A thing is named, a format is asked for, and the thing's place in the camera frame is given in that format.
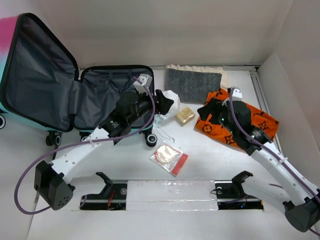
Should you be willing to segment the powder puff plastic packet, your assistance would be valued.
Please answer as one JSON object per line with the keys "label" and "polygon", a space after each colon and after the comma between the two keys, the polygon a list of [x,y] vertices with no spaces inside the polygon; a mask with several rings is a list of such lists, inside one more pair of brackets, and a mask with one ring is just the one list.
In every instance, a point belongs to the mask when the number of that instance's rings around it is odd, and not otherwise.
{"label": "powder puff plastic packet", "polygon": [[189,156],[181,150],[163,141],[149,159],[176,177],[188,157]]}

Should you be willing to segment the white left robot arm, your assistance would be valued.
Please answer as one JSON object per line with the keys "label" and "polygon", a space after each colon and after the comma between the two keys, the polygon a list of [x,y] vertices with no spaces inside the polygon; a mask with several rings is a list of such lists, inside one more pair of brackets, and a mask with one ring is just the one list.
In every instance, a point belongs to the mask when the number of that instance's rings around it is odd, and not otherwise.
{"label": "white left robot arm", "polygon": [[146,114],[165,115],[174,104],[159,89],[155,96],[133,91],[125,92],[115,104],[115,109],[86,140],[72,149],[66,156],[47,163],[44,160],[35,168],[34,188],[49,207],[60,210],[74,195],[75,186],[71,181],[84,167],[88,156],[102,144],[101,139],[113,140],[116,144],[131,132],[131,126]]}

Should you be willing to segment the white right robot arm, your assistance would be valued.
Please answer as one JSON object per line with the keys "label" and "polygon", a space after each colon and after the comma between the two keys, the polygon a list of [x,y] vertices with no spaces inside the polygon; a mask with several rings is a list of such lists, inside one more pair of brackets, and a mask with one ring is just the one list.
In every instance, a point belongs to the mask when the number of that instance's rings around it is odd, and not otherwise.
{"label": "white right robot arm", "polygon": [[252,124],[251,110],[244,102],[213,98],[197,112],[201,120],[227,129],[233,141],[280,185],[274,188],[252,173],[243,171],[232,179],[231,191],[235,196],[250,195],[269,203],[302,233],[319,222],[320,188],[295,169],[271,138]]}

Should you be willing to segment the small gold box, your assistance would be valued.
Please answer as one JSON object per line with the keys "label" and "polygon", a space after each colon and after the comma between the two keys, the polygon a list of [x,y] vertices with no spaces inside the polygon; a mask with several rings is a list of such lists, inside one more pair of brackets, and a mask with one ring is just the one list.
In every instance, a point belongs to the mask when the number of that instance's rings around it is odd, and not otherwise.
{"label": "small gold box", "polygon": [[181,126],[184,126],[185,124],[190,122],[192,119],[194,119],[195,116],[196,114],[191,108],[185,107],[178,112],[175,118]]}

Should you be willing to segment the aluminium side rail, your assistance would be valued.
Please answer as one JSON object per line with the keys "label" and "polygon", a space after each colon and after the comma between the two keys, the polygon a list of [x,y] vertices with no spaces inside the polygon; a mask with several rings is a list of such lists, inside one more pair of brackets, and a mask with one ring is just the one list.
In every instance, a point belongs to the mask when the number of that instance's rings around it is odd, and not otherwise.
{"label": "aluminium side rail", "polygon": [[261,111],[267,113],[268,115],[271,115],[271,111],[262,88],[262,83],[258,75],[258,68],[252,66],[248,71],[248,74],[251,83],[250,98],[252,100],[250,100],[250,104],[260,109]]}

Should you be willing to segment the orange monogram towel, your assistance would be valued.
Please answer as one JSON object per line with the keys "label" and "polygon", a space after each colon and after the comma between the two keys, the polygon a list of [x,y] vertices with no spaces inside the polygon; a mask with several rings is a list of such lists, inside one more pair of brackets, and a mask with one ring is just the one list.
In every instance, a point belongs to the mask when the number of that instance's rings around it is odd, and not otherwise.
{"label": "orange monogram towel", "polygon": [[[211,99],[222,100],[224,101],[229,96],[229,93],[223,88],[219,88],[217,91],[209,92],[207,94],[206,101],[204,105],[207,105]],[[251,122],[254,126],[263,130],[273,141],[275,135],[278,131],[280,122],[274,119],[272,116],[266,112],[246,103],[246,106],[251,111]],[[226,145],[231,145],[232,147],[240,148],[234,141],[231,133],[224,128],[222,125],[215,125],[209,122],[209,119],[212,117],[210,114],[206,120],[201,120],[198,117],[195,128],[202,134],[219,141]]]}

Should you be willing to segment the grey quilted cream-frilled cloth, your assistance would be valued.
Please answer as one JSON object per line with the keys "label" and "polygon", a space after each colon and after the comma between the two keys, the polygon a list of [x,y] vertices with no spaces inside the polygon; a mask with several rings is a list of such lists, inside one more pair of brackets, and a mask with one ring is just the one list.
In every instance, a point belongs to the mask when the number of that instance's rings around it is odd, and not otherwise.
{"label": "grey quilted cream-frilled cloth", "polygon": [[203,104],[208,93],[229,87],[227,72],[222,67],[167,65],[164,89],[179,96],[182,103]]}

